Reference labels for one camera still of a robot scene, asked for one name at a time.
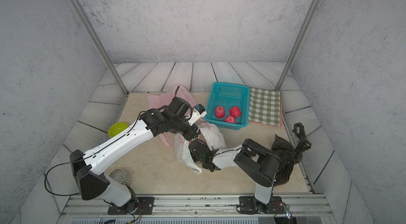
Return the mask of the pink white striped bag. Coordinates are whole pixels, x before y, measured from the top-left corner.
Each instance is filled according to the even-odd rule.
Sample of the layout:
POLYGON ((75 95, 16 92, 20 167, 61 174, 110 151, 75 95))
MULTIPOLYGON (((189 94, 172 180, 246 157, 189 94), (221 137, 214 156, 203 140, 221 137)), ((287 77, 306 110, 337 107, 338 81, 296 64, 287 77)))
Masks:
MULTIPOLYGON (((201 134, 197 140, 208 147, 209 151, 226 150, 226 142, 219 128, 207 122, 201 123, 198 128, 201 134)), ((174 136, 174 148, 177 161, 188 167, 194 174, 202 174, 203 163, 195 156, 189 148, 192 141, 187 141, 181 134, 174 136)))

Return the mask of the pink plastic bag apple print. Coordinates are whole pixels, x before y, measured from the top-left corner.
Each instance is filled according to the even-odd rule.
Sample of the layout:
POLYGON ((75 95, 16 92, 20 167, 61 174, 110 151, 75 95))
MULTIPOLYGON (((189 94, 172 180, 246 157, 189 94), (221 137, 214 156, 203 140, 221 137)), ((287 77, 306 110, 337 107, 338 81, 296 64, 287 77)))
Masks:
POLYGON ((150 109, 141 115, 141 120, 147 124, 147 128, 151 130, 153 136, 159 137, 166 146, 170 146, 171 142, 168 136, 169 132, 163 133, 161 131, 161 126, 165 119, 161 113, 161 107, 165 105, 168 106, 174 97, 186 100, 192 107, 195 103, 188 91, 183 86, 178 85, 174 87, 172 91, 162 95, 150 95, 150 109))

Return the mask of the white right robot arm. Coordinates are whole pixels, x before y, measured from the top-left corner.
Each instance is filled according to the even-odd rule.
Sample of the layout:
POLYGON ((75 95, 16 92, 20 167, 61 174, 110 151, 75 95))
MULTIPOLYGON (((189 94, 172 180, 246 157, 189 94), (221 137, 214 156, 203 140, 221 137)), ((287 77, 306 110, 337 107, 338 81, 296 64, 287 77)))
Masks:
POLYGON ((255 194, 252 198, 241 197, 236 208, 241 214, 277 213, 273 208, 277 202, 273 199, 273 188, 277 173, 284 167, 279 156, 252 139, 246 139, 242 145, 228 150, 210 150, 208 145, 197 139, 189 145, 194 162, 210 172, 230 167, 239 167, 255 182, 255 194))

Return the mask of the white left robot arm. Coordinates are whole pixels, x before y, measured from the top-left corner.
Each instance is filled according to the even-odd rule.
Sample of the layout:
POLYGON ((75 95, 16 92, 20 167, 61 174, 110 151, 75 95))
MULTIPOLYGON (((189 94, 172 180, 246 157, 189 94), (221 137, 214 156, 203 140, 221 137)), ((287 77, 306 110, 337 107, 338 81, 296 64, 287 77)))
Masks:
POLYGON ((70 154, 71 168, 81 198, 102 199, 120 211, 132 213, 139 207, 134 191, 105 175, 105 171, 135 147, 163 133, 181 134, 186 140, 196 139, 200 130, 196 121, 206 115, 205 107, 192 107, 174 97, 169 105, 140 113, 139 118, 123 132, 86 152, 70 154))

